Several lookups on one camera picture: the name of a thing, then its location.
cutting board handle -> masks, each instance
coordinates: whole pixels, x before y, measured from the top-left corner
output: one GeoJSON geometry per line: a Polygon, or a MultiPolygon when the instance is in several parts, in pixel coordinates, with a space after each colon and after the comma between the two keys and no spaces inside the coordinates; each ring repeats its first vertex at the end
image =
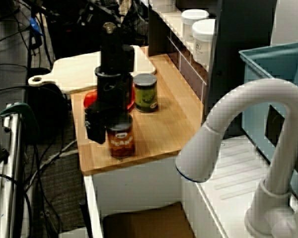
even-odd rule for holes
{"type": "Polygon", "coordinates": [[[28,83],[32,87],[40,87],[43,84],[52,83],[55,84],[55,81],[49,79],[43,79],[43,75],[36,75],[34,77],[29,78],[28,83]]]}

green can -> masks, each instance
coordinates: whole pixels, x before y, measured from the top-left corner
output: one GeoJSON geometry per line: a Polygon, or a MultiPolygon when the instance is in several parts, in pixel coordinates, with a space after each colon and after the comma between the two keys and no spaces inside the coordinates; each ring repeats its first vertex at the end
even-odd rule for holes
{"type": "Polygon", "coordinates": [[[151,113],[158,109],[157,77],[141,73],[134,77],[136,109],[151,113]]]}

can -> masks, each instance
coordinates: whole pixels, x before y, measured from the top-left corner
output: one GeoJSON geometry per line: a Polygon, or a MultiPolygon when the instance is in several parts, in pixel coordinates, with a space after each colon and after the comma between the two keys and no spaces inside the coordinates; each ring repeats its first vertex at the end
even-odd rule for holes
{"type": "Polygon", "coordinates": [[[158,109],[157,77],[141,73],[134,77],[136,109],[151,113],[158,109]]]}
{"type": "Polygon", "coordinates": [[[127,158],[135,152],[133,118],[128,113],[112,117],[106,123],[110,155],[127,158]]]}

wooden cutting board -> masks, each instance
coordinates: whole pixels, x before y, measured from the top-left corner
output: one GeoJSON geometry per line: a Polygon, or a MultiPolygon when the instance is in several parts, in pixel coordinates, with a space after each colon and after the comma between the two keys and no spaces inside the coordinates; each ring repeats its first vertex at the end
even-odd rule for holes
{"type": "MultiPolygon", "coordinates": [[[[155,67],[149,61],[139,46],[135,49],[134,72],[132,76],[140,73],[156,73],[155,67]]],[[[54,62],[51,73],[36,75],[29,78],[30,86],[39,87],[43,84],[56,84],[64,93],[75,93],[95,88],[97,76],[94,71],[100,66],[100,52],[58,59],[54,62]]]]}

container lid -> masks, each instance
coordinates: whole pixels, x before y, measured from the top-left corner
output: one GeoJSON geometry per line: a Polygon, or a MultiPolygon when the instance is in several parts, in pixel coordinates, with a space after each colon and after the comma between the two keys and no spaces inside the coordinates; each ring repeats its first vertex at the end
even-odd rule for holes
{"type": "Polygon", "coordinates": [[[133,118],[128,113],[122,113],[110,118],[106,122],[106,128],[110,131],[128,130],[133,125],[133,118]]]}
{"type": "Polygon", "coordinates": [[[150,87],[157,83],[157,77],[151,73],[141,73],[134,77],[135,86],[150,87]]]}
{"type": "Polygon", "coordinates": [[[181,21],[187,25],[193,25],[194,22],[208,19],[209,13],[205,10],[190,9],[181,13],[181,21]]]}
{"type": "Polygon", "coordinates": [[[212,42],[215,19],[197,21],[192,26],[192,35],[199,41],[212,42]]]}

